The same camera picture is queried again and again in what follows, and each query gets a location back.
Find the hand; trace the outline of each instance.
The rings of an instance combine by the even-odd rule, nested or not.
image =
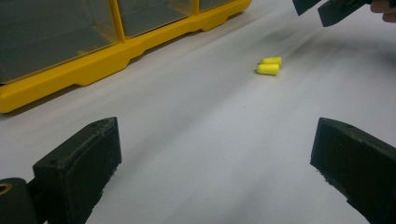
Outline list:
[[[383,21],[396,22],[396,7],[389,8],[389,0],[373,0],[371,10],[374,13],[383,13]]]

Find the yellow foam cylinder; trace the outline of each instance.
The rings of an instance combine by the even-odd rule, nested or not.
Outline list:
[[[279,64],[259,64],[257,65],[256,72],[262,75],[276,76],[279,73]]]
[[[279,64],[279,67],[282,66],[282,58],[281,57],[271,57],[271,58],[263,58],[260,62],[262,64]]]

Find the white table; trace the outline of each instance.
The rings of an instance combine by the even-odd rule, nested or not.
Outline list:
[[[309,165],[318,118],[396,146],[396,24],[361,8],[323,28],[291,0],[254,0],[117,74],[0,115],[0,178],[86,124],[118,117],[123,162],[87,223],[364,224]],[[276,77],[254,70],[283,57]]]

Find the yellow base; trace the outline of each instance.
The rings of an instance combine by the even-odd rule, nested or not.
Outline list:
[[[90,85],[122,70],[132,58],[148,49],[186,33],[208,31],[222,25],[230,16],[248,8],[250,3],[251,0],[234,0],[205,12],[198,12],[197,6],[194,6],[194,14],[186,19],[127,39],[122,31],[117,3],[111,1],[119,42],[74,61],[0,86],[0,113],[10,112],[72,85]]]

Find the black object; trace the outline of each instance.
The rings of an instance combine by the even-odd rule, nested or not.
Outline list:
[[[396,223],[395,147],[344,122],[322,118],[310,163],[370,223]]]
[[[34,166],[35,178],[0,181],[0,224],[80,224],[121,163],[116,118],[84,127]]]
[[[318,2],[320,0],[293,0],[299,16]],[[373,0],[330,0],[318,9],[322,25],[324,27],[335,25],[360,7],[372,2]],[[396,0],[389,0],[389,7],[396,7]]]

